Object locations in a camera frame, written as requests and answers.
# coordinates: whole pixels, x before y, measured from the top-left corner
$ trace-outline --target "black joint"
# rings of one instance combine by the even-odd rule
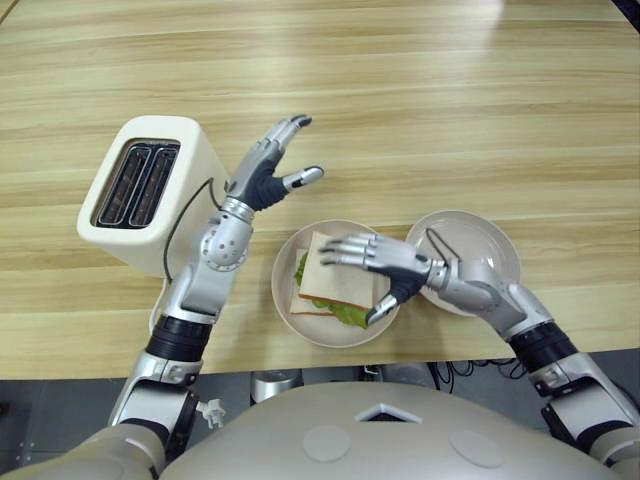
[[[595,441],[605,433],[631,426],[632,425],[630,423],[623,422],[621,420],[610,420],[608,422],[593,425],[578,435],[578,438],[576,439],[576,447],[588,454]]]
[[[163,445],[166,445],[167,441],[169,440],[169,430],[167,430],[167,427],[160,423],[152,422],[151,420],[144,420],[142,418],[127,418],[121,423],[128,425],[138,425],[140,427],[148,428],[158,436]]]
[[[509,345],[529,373],[578,352],[554,322],[543,323],[514,335]]]
[[[256,212],[278,203],[289,193],[284,188],[281,178],[273,178],[276,164],[281,157],[282,152],[276,150],[275,157],[261,163],[252,174],[246,188],[245,202]]]
[[[212,326],[162,316],[153,329],[147,353],[167,360],[198,362],[202,358]]]
[[[398,305],[418,293],[427,281],[426,276],[408,272],[404,269],[386,268],[384,273],[391,277],[391,290],[389,293],[396,298]]]

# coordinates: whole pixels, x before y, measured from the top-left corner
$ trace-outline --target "floor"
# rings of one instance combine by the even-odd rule
[[[614,381],[640,397],[640,350],[593,354]],[[357,367],[303,370],[305,384],[358,379]],[[0,417],[0,474],[18,466],[41,462],[66,452],[102,428],[124,379],[2,381],[0,405],[10,404]],[[417,383],[433,387],[429,376]],[[230,421],[249,408],[249,373],[203,375],[195,390],[202,399],[222,398]],[[546,426],[539,415],[544,401],[526,377],[510,380],[495,366],[476,368],[470,377],[456,377],[454,395],[472,400],[540,431]],[[197,420],[190,445],[209,430]]]

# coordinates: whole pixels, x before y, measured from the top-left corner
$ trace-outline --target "sandwich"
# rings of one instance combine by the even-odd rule
[[[336,317],[347,325],[367,328],[373,306],[374,276],[363,270],[320,263],[318,250],[332,237],[313,232],[308,250],[296,252],[291,314]]]

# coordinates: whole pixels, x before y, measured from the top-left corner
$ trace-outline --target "empty plate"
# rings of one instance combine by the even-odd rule
[[[376,233],[369,227],[349,220],[325,220],[312,223],[298,230],[280,249],[271,273],[271,294],[276,309],[289,327],[308,341],[323,347],[346,348],[362,345],[380,335],[393,322],[398,309],[366,329],[345,325],[335,317],[317,315],[292,315],[289,313],[293,278],[298,265],[296,251],[309,248],[314,231],[332,237],[342,237],[351,233]],[[389,279],[376,275],[373,298],[382,298],[389,291]]]
[[[518,252],[509,237],[489,220],[472,213],[456,210],[435,212],[421,218],[411,227],[407,235],[407,242],[415,245],[421,253],[428,257],[439,259],[440,255],[427,239],[425,233],[427,228],[432,228],[440,234],[463,261],[482,260],[507,278],[520,281]],[[449,251],[446,247],[441,246],[437,239],[435,241],[444,255],[448,257]],[[420,293],[433,304],[449,312],[467,317],[473,316],[441,300],[433,290],[424,287]]]

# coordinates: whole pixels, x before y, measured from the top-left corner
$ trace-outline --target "black cable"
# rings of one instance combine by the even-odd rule
[[[184,214],[187,212],[187,209],[191,206],[191,204],[196,199],[196,197],[200,194],[202,190],[204,190],[204,188],[207,185],[209,185],[209,194],[211,196],[211,200],[213,201],[213,204],[216,206],[218,210],[220,210],[220,204],[216,201],[215,195],[213,194],[213,181],[214,181],[213,177],[210,177],[202,185],[198,187],[198,189],[194,192],[193,195],[191,195],[191,198],[189,198],[187,203],[184,205],[184,207],[182,207],[182,210],[180,210],[180,213],[176,217],[176,221],[173,223],[173,226],[171,227],[171,231],[169,232],[169,236],[167,237],[167,241],[165,242],[164,249],[162,251],[162,266],[164,267],[164,276],[167,277],[167,280],[169,281],[169,283],[173,281],[173,277],[171,277],[171,273],[169,272],[169,261],[168,261],[169,246],[171,245],[171,240],[173,240],[173,236],[175,235],[176,230],[180,225],[180,221],[182,220],[182,217],[184,217]]]
[[[463,371],[459,371],[453,362],[450,362],[450,363],[451,363],[451,368],[453,369],[456,375],[460,377],[470,377],[471,375],[473,375],[473,371],[474,371],[473,362],[467,361],[467,368]]]
[[[636,407],[636,410],[640,412],[640,402],[638,402],[638,399],[633,395],[631,395],[631,392],[626,388],[624,388],[622,385],[620,385],[618,382],[614,382],[613,380],[611,380],[611,383],[613,383],[618,388],[618,390],[624,393],[624,395],[629,399],[629,401],[633,403],[633,406]]]
[[[515,364],[515,366],[509,371],[509,378],[512,380],[519,380],[527,374],[527,369],[524,368],[521,362]]]
[[[462,261],[462,257],[460,257],[460,255],[458,255],[457,252],[453,248],[451,248],[451,245],[445,242],[444,238],[442,238],[440,234],[437,231],[435,231],[433,228],[427,227],[424,231],[424,234],[426,235],[427,240],[429,240],[429,243],[431,243],[431,246],[434,248],[434,250],[438,252],[438,255],[440,255],[440,258],[442,259],[443,262],[447,263],[447,257],[444,256],[444,254],[442,253],[442,250],[440,250],[436,242],[433,240],[433,238],[431,238],[432,236],[437,238],[440,241],[440,243],[442,243],[442,245],[447,247],[447,250],[449,250],[453,254],[453,256],[458,259],[459,262]]]
[[[216,194],[213,193],[213,177],[209,179],[209,196],[211,197],[211,201],[216,206],[218,210],[222,210],[222,206],[216,200]]]
[[[449,393],[453,393],[453,385],[456,383],[456,377],[453,373],[453,363],[447,362],[447,370],[449,370],[449,375],[451,376],[451,387],[449,387]]]
[[[433,378],[433,384],[435,385],[436,390],[440,390],[440,378],[436,371],[436,364],[437,362],[427,362],[427,367],[429,368],[429,372],[431,372],[431,378]]]

